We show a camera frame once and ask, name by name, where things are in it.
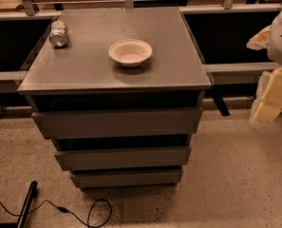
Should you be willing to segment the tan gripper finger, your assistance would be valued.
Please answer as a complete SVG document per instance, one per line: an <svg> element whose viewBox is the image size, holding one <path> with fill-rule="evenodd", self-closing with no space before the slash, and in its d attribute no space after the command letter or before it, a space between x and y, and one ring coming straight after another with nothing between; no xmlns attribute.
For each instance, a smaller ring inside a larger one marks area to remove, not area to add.
<svg viewBox="0 0 282 228"><path fill-rule="evenodd" d="M267 26L260 30L248 41L246 47L252 50L266 49L269 41L270 28L270 26Z"/></svg>

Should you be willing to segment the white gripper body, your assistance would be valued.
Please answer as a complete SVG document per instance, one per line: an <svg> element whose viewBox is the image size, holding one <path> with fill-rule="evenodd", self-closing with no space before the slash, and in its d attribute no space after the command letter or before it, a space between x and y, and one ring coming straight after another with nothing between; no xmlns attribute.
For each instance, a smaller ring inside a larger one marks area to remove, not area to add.
<svg viewBox="0 0 282 228"><path fill-rule="evenodd" d="M259 78L250 123L269 124L282 111L282 67L264 71Z"/></svg>

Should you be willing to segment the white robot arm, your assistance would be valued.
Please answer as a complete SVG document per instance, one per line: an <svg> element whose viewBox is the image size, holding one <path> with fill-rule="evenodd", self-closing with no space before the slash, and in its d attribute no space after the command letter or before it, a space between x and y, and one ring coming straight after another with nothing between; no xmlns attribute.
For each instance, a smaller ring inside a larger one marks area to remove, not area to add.
<svg viewBox="0 0 282 228"><path fill-rule="evenodd" d="M267 50L268 58L279 64L273 72L259 78L250 123L259 127L273 122L282 111L282 10L273 22L260 30L246 45L252 50Z"/></svg>

